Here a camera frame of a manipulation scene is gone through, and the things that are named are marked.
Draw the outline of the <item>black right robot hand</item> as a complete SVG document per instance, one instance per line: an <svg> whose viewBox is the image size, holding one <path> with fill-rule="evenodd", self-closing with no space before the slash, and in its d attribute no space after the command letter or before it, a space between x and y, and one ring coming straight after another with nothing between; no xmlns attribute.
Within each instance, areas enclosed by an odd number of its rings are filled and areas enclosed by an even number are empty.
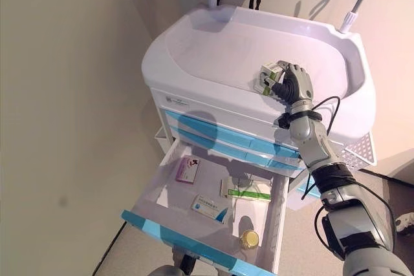
<svg viewBox="0 0 414 276"><path fill-rule="evenodd" d="M299 65L286 61L278 61L280 75L277 78L270 74L261 74L261 80L271 94L282 102L292 105L300 100L313 99L313 88L309 74Z"/></svg>

